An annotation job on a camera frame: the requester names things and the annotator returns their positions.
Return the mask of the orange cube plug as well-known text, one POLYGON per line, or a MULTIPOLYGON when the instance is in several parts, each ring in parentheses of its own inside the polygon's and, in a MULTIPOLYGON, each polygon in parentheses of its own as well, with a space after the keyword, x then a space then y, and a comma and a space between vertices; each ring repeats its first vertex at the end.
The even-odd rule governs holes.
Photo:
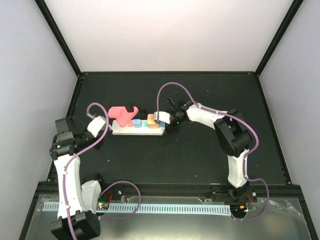
POLYGON ((149 129, 158 129, 160 125, 155 121, 154 114, 147 115, 147 127, 149 129))

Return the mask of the white power strip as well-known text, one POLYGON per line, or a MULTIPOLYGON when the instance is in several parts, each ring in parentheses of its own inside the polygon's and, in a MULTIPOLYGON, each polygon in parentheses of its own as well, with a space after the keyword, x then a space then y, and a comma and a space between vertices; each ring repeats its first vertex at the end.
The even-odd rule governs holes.
POLYGON ((141 127, 134 127, 132 123, 121 127, 116 120, 113 120, 110 129, 115 136, 162 136, 165 131, 164 122, 160 122, 159 128, 149 128, 146 120, 141 120, 141 123, 141 127))

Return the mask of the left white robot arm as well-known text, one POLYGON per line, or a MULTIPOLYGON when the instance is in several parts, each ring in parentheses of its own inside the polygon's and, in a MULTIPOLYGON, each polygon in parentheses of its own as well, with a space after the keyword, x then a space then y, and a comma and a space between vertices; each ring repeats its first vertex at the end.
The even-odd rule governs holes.
POLYGON ((106 129, 103 116, 94 116, 83 131, 77 131, 72 117, 55 122, 57 134, 49 154, 58 179, 57 220, 50 224, 51 233, 58 240, 91 240, 101 234, 97 216, 98 200, 108 192, 99 174, 81 183, 80 156, 82 150, 95 144, 106 129))

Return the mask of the pink extension socket adapter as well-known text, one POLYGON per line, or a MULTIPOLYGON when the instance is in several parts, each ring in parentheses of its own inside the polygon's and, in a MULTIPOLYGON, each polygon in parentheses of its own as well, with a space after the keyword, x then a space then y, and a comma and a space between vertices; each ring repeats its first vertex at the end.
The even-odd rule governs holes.
POLYGON ((108 117, 115 119, 120 127, 126 127, 130 121, 138 114, 139 109, 134 106, 128 111, 125 106, 113 106, 108 110, 108 117))

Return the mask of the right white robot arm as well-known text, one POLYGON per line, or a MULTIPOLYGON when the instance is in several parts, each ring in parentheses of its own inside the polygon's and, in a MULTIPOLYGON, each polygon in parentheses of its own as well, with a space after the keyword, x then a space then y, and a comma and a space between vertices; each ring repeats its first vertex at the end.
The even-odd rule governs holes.
POLYGON ((242 115, 236 109, 219 111, 191 100, 174 102, 168 98, 167 102, 171 106, 170 112, 157 108, 153 117, 157 123, 166 123, 166 130, 172 130, 182 122, 200 123, 215 130, 219 146, 228 160, 226 195, 233 202, 240 201, 249 187, 247 159, 253 140, 242 115))

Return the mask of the blue cube plug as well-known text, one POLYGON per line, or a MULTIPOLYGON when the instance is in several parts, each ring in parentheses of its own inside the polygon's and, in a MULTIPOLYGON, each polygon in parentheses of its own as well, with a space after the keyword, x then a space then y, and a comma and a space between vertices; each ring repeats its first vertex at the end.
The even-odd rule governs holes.
POLYGON ((132 125, 135 128, 141 128, 142 127, 142 121, 140 119, 133 119, 132 120, 132 125))

